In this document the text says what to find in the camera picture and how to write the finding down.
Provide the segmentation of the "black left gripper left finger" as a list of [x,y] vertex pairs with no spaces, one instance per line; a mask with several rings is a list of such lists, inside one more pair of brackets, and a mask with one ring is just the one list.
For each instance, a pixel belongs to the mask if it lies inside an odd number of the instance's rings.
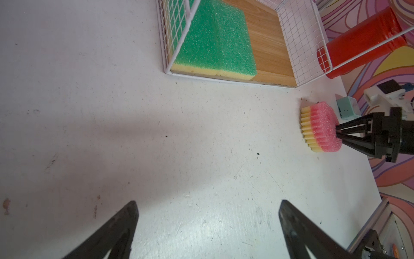
[[130,201],[66,259],[128,259],[139,220],[135,201]]

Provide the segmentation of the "yellow green sponge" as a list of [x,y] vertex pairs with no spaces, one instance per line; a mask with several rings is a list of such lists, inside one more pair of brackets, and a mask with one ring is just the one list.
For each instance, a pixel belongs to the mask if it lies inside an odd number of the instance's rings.
[[244,11],[223,1],[200,1],[171,70],[253,79],[257,67]]

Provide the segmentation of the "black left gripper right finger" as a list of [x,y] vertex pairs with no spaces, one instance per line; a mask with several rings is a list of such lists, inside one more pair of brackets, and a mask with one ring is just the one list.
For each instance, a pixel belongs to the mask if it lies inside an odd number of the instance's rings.
[[279,220],[291,259],[354,259],[289,201],[279,207]]

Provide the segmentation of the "pink smiley sponge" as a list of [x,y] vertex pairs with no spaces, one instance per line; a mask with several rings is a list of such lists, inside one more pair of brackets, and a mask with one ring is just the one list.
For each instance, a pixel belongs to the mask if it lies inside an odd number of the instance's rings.
[[336,136],[339,121],[326,102],[303,107],[300,125],[305,142],[313,152],[333,153],[341,149],[342,140]]

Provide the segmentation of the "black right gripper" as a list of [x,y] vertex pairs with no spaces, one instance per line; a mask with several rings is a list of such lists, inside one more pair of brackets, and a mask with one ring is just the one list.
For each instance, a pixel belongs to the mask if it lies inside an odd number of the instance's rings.
[[[401,107],[392,107],[389,114],[375,112],[336,126],[342,143],[371,158],[385,157],[395,163],[399,154],[414,154],[414,122],[403,120]],[[371,134],[372,140],[348,134]]]

